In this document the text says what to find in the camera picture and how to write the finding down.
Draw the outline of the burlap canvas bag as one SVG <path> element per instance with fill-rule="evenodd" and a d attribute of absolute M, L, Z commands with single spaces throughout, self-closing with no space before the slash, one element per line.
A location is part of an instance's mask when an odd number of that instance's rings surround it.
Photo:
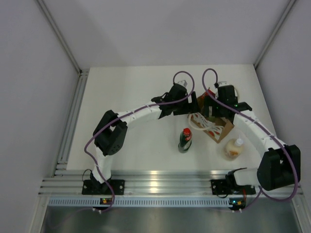
<path fill-rule="evenodd" d="M 205 93 L 197 98 L 200 112 L 188 115 L 189 126 L 196 131 L 206 133 L 217 144 L 220 143 L 234 128 L 233 123 L 225 118 L 205 117 L 204 98 Z"/>

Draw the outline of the dark sauce bottle red cap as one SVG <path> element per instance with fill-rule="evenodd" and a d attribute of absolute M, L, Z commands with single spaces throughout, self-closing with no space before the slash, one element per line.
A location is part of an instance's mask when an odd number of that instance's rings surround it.
<path fill-rule="evenodd" d="M 186 153 L 192 144 L 192 132 L 189 128 L 184 128 L 179 137 L 178 150 L 180 153 Z"/>

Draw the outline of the cream squeeze bottle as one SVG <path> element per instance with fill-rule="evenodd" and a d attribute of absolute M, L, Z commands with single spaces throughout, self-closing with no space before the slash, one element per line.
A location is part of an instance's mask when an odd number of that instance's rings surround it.
<path fill-rule="evenodd" d="M 225 157 L 235 160 L 244 150 L 244 140 L 241 137 L 229 139 L 224 147 Z"/>

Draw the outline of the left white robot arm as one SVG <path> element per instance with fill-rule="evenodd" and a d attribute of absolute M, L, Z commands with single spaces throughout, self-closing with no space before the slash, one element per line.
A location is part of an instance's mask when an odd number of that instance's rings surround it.
<path fill-rule="evenodd" d="M 175 83 L 169 92 L 154 97 L 147 104 L 126 112 L 107 111 L 93 132 L 96 148 L 96 162 L 90 175 L 93 188 L 99 194 L 106 193 L 110 188 L 112 155 L 123 146 L 129 129 L 142 123 L 158 120 L 171 114 L 187 115 L 199 112 L 195 92 L 190 95 L 186 88 Z"/>

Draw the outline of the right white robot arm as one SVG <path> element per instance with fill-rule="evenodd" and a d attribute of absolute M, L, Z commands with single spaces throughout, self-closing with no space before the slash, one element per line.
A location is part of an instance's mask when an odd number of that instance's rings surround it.
<path fill-rule="evenodd" d="M 204 113 L 224 117 L 250 141 L 261 157 L 257 168 L 239 168 L 226 176 L 226 187 L 237 193 L 246 185 L 260 186 L 266 191 L 293 184 L 301 178 L 301 151 L 287 145 L 271 133 L 255 116 L 246 102 L 238 102 L 233 85 L 216 83 L 217 93 L 209 91 L 204 99 Z"/>

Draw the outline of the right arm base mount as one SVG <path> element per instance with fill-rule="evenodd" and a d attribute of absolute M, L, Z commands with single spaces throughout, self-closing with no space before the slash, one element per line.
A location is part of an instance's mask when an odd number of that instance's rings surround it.
<path fill-rule="evenodd" d="M 219 198 L 226 198 L 228 195 L 232 194 L 226 180 L 210 180 L 210 183 L 213 195 Z"/>

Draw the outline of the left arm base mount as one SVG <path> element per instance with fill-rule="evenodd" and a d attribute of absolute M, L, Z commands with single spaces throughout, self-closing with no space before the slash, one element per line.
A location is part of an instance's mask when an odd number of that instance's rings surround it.
<path fill-rule="evenodd" d="M 125 180 L 108 179 L 107 182 L 115 195 L 124 194 Z M 100 183 L 91 173 L 88 180 L 83 180 L 82 195 L 112 195 L 112 191 L 106 183 Z"/>

